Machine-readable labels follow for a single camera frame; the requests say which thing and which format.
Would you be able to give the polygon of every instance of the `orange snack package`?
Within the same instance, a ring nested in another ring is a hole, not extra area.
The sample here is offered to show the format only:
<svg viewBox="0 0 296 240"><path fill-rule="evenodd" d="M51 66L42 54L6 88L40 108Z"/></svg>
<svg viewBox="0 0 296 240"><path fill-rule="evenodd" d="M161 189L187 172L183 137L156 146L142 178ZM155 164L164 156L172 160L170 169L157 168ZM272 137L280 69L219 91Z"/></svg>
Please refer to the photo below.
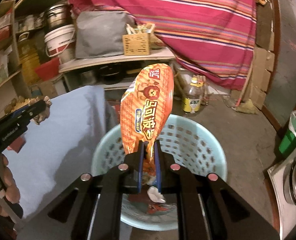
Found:
<svg viewBox="0 0 296 240"><path fill-rule="evenodd" d="M147 141L144 171L154 176L153 145L172 110L173 73L166 64L145 67L121 99L120 125L126 154Z"/></svg>

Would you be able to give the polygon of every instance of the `laundry basket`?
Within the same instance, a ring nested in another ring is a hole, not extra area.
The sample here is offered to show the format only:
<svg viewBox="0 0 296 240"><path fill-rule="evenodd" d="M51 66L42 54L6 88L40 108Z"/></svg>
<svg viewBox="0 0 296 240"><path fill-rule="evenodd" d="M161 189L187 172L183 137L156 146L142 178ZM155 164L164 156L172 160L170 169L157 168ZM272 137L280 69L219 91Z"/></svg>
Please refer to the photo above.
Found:
<svg viewBox="0 0 296 240"><path fill-rule="evenodd" d="M161 150L171 153L175 162L185 166L192 173L206 176L215 172L224 181L227 180L227 162L217 139L202 125L185 117L171 114L161 131ZM124 159L120 125L109 131L100 141L93 156L92 175L106 173ZM121 221L133 227L165 231L178 228L176 208L168 212L148 215L140 208L142 203L127 200L124 194L121 209Z"/></svg>

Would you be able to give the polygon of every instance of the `screw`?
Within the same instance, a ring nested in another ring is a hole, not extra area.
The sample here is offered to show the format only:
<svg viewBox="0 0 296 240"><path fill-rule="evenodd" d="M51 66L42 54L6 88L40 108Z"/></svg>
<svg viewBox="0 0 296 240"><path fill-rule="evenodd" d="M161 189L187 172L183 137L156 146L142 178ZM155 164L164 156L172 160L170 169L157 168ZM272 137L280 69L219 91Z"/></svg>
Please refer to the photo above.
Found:
<svg viewBox="0 0 296 240"><path fill-rule="evenodd" d="M91 179L91 175L89 173L84 173L80 176L82 181L88 181Z"/></svg>
<svg viewBox="0 0 296 240"><path fill-rule="evenodd" d="M125 164L125 163L121 163L119 166L118 166L118 169L121 170L121 171L126 171L128 169L128 165Z"/></svg>
<svg viewBox="0 0 296 240"><path fill-rule="evenodd" d="M218 179L218 175L215 174L215 173L210 173L208 175L208 179L211 180L211 181L216 181Z"/></svg>
<svg viewBox="0 0 296 240"><path fill-rule="evenodd" d="M178 171L178 170L180 170L180 165L177 164L177 163L174 163L174 164L171 164L171 165L170 165L170 168L171 168L173 171Z"/></svg>

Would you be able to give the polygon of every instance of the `blue cloth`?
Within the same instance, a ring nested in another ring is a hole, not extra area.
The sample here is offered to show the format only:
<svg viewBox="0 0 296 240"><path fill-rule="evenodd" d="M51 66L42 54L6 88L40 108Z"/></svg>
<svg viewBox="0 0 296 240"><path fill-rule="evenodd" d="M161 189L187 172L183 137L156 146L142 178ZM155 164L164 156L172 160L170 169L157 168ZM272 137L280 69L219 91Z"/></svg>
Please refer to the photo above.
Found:
<svg viewBox="0 0 296 240"><path fill-rule="evenodd" d="M50 117L28 125L19 154L3 152L21 193L24 221L81 174L90 173L97 144L117 124L100 86L82 87L51 101Z"/></svg>

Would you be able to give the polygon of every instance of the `white bucket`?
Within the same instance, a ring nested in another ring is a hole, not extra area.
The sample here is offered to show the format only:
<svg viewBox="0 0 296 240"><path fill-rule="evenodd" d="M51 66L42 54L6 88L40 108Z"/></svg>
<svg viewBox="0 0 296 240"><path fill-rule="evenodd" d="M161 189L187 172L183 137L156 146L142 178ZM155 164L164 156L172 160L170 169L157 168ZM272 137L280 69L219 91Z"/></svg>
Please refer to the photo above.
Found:
<svg viewBox="0 0 296 240"><path fill-rule="evenodd" d="M48 57L59 58L60 64L75 59L75 28L73 24L66 25L45 35L46 54Z"/></svg>

